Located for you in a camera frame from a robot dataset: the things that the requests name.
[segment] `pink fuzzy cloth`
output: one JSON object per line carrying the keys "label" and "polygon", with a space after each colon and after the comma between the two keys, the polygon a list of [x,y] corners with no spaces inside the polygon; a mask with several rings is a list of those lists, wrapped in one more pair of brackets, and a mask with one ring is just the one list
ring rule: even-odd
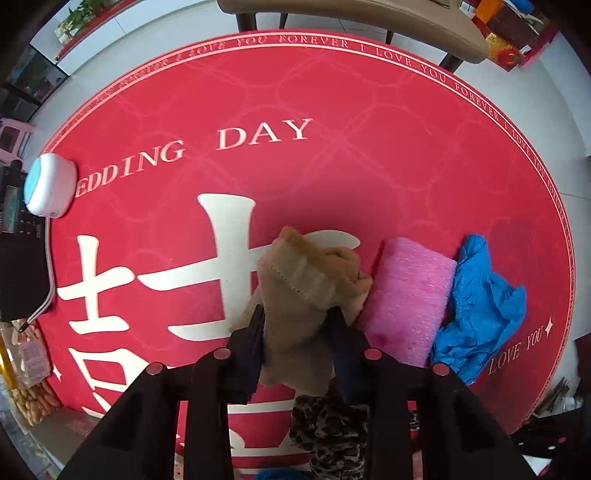
{"label": "pink fuzzy cloth", "polygon": [[360,328],[370,345],[424,367],[452,289],[456,262],[408,238],[386,240]]}

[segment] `white star symbol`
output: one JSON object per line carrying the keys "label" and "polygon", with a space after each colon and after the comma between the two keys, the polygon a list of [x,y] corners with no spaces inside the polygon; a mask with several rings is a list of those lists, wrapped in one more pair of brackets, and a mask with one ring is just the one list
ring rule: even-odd
{"label": "white star symbol", "polygon": [[56,375],[57,379],[61,382],[61,373],[55,365],[53,366],[53,373]]}
{"label": "white star symbol", "polygon": [[548,325],[546,325],[546,328],[544,330],[546,330],[546,338],[548,338],[548,335],[550,334],[550,329],[552,328],[552,317],[550,317],[550,319],[548,320]]}

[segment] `white round device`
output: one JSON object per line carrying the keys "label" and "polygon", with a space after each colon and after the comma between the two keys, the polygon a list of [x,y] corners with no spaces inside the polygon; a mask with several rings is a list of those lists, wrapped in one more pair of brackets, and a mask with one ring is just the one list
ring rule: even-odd
{"label": "white round device", "polygon": [[44,153],[35,159],[25,179],[25,205],[33,215],[59,218],[72,202],[76,182],[74,162]]}

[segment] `folded brown fabric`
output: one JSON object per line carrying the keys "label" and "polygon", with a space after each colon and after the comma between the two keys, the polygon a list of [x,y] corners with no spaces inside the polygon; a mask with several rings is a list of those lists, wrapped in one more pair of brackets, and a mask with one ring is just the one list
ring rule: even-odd
{"label": "folded brown fabric", "polygon": [[359,271],[359,257],[349,248],[320,249],[291,227],[281,230],[256,272],[259,286],[234,328],[246,326],[256,305],[263,305],[261,383],[325,395],[333,374],[329,346],[320,334],[326,311],[340,306],[351,325],[363,308],[371,278]]}

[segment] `bag of peanuts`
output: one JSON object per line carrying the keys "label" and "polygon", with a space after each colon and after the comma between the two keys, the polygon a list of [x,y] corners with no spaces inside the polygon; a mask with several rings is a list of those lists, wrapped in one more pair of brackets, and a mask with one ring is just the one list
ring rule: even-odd
{"label": "bag of peanuts", "polygon": [[41,332],[31,325],[24,333],[18,333],[22,322],[0,324],[0,372],[15,410],[33,426],[61,405],[44,380],[49,375],[50,363]]}

